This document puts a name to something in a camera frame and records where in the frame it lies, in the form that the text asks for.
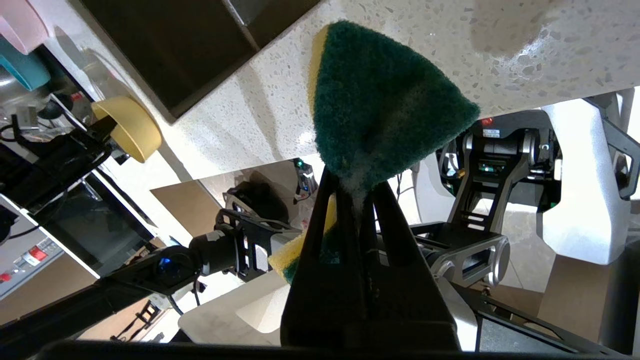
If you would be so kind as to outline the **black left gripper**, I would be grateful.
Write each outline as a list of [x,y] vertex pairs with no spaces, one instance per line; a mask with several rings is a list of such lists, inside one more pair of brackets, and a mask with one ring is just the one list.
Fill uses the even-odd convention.
[[15,135],[11,142],[36,159],[1,144],[1,194],[19,206],[44,206],[107,160],[114,146],[112,132],[118,123],[105,116],[84,132],[69,132],[48,142]]

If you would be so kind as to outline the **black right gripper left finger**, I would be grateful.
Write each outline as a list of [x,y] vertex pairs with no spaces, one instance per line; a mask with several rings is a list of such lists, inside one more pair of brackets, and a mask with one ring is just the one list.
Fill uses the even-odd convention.
[[[327,207],[336,196],[338,263],[321,259]],[[352,198],[325,169],[281,317],[283,347],[370,349],[361,247]]]

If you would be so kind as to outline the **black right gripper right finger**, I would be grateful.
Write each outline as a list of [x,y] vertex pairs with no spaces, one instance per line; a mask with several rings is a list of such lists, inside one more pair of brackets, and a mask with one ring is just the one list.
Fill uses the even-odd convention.
[[458,351],[457,324],[387,182],[361,216],[366,339],[374,347]]

